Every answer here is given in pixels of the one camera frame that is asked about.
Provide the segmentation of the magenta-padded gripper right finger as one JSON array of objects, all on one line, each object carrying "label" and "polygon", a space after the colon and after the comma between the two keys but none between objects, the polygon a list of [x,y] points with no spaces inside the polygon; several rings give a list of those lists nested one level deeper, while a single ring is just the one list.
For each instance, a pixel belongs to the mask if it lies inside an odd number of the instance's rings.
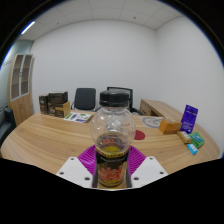
[{"label": "magenta-padded gripper right finger", "polygon": [[128,154],[128,185],[140,188],[157,181],[168,173],[153,156],[146,157],[137,148],[131,146]]}]

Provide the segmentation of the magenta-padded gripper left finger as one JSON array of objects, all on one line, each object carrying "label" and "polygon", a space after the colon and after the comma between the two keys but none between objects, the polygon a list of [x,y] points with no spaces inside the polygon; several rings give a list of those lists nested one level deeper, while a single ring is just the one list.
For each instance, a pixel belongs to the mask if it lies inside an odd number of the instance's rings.
[{"label": "magenta-padded gripper left finger", "polygon": [[69,157],[56,175],[78,186],[92,188],[95,171],[95,146],[90,146],[78,157]]}]

